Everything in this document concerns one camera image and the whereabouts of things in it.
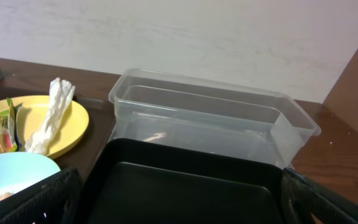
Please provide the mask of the green snack wrapper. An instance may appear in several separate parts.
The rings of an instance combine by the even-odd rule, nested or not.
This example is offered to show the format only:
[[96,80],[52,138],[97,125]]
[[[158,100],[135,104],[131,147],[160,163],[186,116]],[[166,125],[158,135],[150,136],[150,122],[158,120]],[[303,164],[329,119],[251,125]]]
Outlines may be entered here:
[[16,152],[22,147],[17,133],[17,115],[22,103],[15,106],[11,98],[6,101],[9,108],[0,112],[0,154]]

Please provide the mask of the dark brown serving tray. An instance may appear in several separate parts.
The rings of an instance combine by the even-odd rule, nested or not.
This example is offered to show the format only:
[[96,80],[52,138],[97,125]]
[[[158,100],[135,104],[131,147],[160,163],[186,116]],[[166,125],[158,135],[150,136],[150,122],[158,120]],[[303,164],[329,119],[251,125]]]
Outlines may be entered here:
[[[42,91],[21,90],[18,88],[0,87],[0,100],[5,97],[42,95]],[[108,142],[114,126],[114,106],[104,100],[74,97],[74,100],[85,107],[89,115],[88,127],[81,140],[68,152],[57,157],[55,162],[61,169],[75,167],[82,179],[87,179],[100,152]]]

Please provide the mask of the clear plastic waste bin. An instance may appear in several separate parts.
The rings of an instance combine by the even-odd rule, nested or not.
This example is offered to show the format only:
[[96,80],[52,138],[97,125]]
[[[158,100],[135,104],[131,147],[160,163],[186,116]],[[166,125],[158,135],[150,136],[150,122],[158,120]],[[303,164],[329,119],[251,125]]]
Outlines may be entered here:
[[321,128],[289,96],[132,68],[114,84],[115,138],[290,166]]

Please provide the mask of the white napkin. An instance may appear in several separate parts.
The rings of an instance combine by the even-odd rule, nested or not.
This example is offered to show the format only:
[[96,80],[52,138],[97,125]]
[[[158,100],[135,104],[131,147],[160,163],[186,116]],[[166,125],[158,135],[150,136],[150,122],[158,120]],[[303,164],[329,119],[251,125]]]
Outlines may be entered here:
[[49,106],[41,127],[36,130],[25,143],[25,151],[43,154],[47,153],[47,146],[56,136],[61,125],[63,115],[71,104],[75,86],[67,80],[56,78],[50,83]]

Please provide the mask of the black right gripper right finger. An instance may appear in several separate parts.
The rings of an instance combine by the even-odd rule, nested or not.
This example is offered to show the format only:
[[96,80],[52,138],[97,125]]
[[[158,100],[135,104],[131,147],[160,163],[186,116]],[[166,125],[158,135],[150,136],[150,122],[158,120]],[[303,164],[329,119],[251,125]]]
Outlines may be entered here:
[[283,170],[281,189],[287,223],[358,223],[358,205],[291,168]]

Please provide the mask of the yellow plate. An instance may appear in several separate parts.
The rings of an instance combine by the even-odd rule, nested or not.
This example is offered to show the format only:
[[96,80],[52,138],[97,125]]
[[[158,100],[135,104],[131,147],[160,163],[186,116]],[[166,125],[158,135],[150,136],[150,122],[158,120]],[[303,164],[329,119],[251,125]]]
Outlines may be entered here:
[[[41,127],[48,111],[49,96],[32,95],[14,97],[15,105],[22,104],[19,112],[18,135],[21,143],[29,140],[31,134]],[[8,109],[6,98],[0,100],[0,112]],[[54,139],[47,146],[46,156],[51,159],[72,149],[83,137],[89,124],[88,112],[79,103],[72,101]]]

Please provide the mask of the light blue bowl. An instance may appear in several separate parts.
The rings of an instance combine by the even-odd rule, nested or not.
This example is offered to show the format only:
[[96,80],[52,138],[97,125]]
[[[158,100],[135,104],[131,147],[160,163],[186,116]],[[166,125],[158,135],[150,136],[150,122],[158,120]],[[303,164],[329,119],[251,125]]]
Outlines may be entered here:
[[0,201],[60,172],[59,166],[40,154],[0,154]]

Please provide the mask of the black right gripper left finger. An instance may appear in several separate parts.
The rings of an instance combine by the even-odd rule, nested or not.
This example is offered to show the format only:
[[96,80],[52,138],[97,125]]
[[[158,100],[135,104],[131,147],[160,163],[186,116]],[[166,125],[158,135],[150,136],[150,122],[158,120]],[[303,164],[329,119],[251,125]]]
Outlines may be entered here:
[[0,201],[0,223],[73,223],[82,179],[69,167]]

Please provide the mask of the black waste tray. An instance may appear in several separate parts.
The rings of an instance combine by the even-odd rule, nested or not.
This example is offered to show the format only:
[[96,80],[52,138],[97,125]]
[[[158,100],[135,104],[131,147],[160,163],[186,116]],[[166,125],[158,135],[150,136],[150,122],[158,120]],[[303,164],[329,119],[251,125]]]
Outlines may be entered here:
[[272,165],[130,139],[109,142],[75,223],[284,223]]

